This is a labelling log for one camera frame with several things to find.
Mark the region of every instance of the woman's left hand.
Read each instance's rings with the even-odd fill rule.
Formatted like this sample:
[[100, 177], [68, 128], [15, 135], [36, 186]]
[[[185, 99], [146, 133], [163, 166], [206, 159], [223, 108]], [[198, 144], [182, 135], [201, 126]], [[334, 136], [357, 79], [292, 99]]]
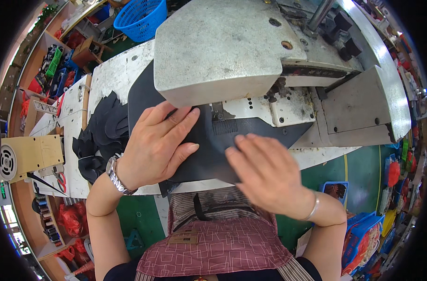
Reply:
[[128, 190], [159, 183], [174, 175], [179, 165], [198, 150], [199, 144], [181, 142], [199, 118], [199, 108], [176, 109], [168, 101], [147, 108], [135, 124], [117, 176]]

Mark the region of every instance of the metal rod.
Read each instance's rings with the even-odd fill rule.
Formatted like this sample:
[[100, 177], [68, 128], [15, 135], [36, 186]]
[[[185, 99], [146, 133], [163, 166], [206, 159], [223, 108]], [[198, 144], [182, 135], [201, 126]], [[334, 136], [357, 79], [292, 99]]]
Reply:
[[318, 8], [316, 9], [315, 13], [313, 14], [312, 18], [310, 19], [307, 26], [311, 31], [316, 31], [319, 24], [323, 21], [323, 19], [326, 17], [326, 14], [332, 8], [332, 5], [334, 4], [335, 0], [323, 0]]

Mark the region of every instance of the hand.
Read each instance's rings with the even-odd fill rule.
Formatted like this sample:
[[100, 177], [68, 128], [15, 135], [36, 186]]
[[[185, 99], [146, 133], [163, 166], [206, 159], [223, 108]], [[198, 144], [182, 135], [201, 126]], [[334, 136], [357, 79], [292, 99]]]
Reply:
[[138, 119], [123, 157], [118, 159], [117, 175], [128, 190], [159, 183], [174, 175], [179, 165], [199, 148], [180, 143], [199, 118], [199, 108], [176, 109], [165, 101], [147, 108]]
[[274, 138], [238, 135], [240, 149], [226, 157], [242, 183], [237, 187], [249, 200], [274, 214], [304, 219], [313, 210], [315, 195], [301, 184], [301, 172], [288, 149]]

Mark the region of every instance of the wooden stool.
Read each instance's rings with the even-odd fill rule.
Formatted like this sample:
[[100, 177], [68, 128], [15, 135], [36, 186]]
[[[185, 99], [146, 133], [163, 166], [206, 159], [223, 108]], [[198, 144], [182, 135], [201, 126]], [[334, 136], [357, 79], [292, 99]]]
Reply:
[[[90, 50], [90, 46], [92, 44], [101, 48], [98, 55], [95, 55]], [[109, 48], [104, 44], [101, 44], [101, 43], [94, 41], [93, 36], [91, 36], [90, 38], [88, 38], [84, 42], [82, 42], [82, 44], [77, 46], [76, 49], [74, 49], [74, 53], [73, 53], [73, 56], [71, 57], [71, 60], [78, 67], [83, 68], [85, 72], [90, 73], [90, 70], [88, 70], [88, 68], [86, 67], [87, 63], [89, 63], [91, 61], [96, 61], [99, 64], [103, 63], [103, 61], [101, 60], [101, 56], [102, 56], [102, 53], [104, 52], [104, 50], [107, 50], [109, 52], [113, 51], [112, 48]]]

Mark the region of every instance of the wristwatch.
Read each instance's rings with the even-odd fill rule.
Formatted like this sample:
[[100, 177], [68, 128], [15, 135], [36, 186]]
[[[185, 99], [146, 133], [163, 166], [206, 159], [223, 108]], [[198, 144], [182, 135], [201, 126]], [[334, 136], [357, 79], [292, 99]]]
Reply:
[[117, 177], [117, 174], [115, 173], [117, 169], [117, 159], [118, 159], [118, 156], [116, 155], [110, 157], [109, 161], [107, 162], [107, 166], [105, 167], [105, 172], [110, 177], [110, 180], [112, 181], [112, 183], [114, 183], [118, 191], [122, 192], [124, 195], [132, 195], [137, 191], [138, 188], [132, 191], [129, 191], [126, 188], [124, 188], [123, 184], [121, 183], [120, 179]]

